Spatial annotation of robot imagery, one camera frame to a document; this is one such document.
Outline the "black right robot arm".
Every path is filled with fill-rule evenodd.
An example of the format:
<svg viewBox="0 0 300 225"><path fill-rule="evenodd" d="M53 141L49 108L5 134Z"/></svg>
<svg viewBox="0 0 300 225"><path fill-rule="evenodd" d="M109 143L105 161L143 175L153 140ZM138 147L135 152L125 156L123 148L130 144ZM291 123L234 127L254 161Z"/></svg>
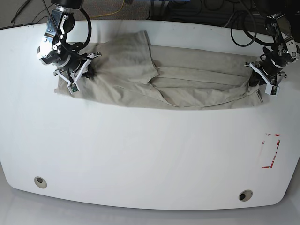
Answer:
<svg viewBox="0 0 300 225"><path fill-rule="evenodd" d="M37 49L38 59L45 65L53 64L57 67L54 75L58 75L67 83L70 93L80 91L79 81L82 77L92 78L95 76L90 63L93 59L101 56L101 53L84 53L80 51L87 47L92 35L91 19L82 8L82 0L52 0L56 8L49 12L46 31ZM87 20L88 35L85 42L74 44L67 43L68 33L75 25L72 10L79 10Z"/></svg>

